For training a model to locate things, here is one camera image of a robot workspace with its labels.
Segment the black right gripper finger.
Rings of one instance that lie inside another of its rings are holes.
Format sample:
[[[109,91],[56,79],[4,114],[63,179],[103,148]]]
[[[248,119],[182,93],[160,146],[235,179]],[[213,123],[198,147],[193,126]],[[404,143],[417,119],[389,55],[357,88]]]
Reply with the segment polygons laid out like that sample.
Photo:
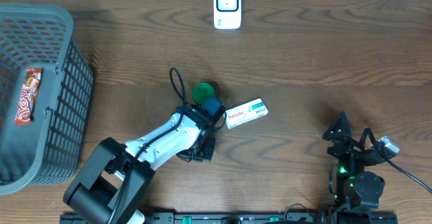
[[[323,134],[322,139],[332,142],[344,142],[347,138],[351,138],[352,133],[349,126],[346,113],[341,111],[338,113],[335,121]]]
[[[371,148],[374,148],[376,139],[371,128],[365,128],[360,137],[360,140],[358,141],[361,150],[365,149],[367,138],[369,138],[369,140],[371,141]]]

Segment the green lid jar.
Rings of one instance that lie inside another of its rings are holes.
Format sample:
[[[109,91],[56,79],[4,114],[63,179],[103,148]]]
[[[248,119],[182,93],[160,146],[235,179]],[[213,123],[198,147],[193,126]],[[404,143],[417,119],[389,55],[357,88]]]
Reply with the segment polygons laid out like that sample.
[[[192,100],[195,105],[202,105],[211,96],[215,96],[215,89],[205,82],[197,84],[192,91]]]

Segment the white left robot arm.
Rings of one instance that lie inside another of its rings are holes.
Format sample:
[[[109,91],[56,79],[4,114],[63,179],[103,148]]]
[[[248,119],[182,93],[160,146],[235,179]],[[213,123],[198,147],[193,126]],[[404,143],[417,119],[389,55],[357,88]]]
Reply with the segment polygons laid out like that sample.
[[[214,125],[225,107],[178,107],[156,130],[120,144],[106,138],[94,149],[63,201],[87,223],[144,223],[138,210],[156,170],[170,158],[210,161]]]

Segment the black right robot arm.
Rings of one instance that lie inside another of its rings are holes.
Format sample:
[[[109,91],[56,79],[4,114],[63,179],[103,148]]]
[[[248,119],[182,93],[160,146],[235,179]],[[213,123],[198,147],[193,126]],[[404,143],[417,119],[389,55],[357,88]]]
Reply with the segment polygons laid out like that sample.
[[[353,139],[348,118],[341,111],[322,139],[333,143],[327,153],[338,160],[336,170],[331,171],[329,178],[335,207],[340,211],[355,212],[371,212],[378,208],[385,182],[382,177],[365,170],[383,162],[379,150],[381,143],[371,128],[365,128],[359,140]]]

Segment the red Top chocolate bar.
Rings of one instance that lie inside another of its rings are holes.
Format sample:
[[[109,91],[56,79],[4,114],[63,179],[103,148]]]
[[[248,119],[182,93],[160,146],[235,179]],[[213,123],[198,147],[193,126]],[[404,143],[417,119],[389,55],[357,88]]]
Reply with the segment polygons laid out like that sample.
[[[18,109],[14,120],[15,125],[31,123],[36,98],[40,87],[43,68],[29,67],[20,91]]]

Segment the white Panadol box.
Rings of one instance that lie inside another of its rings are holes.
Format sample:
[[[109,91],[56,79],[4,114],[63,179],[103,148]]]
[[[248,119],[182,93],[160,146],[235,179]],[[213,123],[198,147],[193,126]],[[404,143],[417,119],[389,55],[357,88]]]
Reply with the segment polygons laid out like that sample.
[[[269,110],[261,98],[249,101],[226,111],[226,126],[232,129],[243,123],[266,116]]]

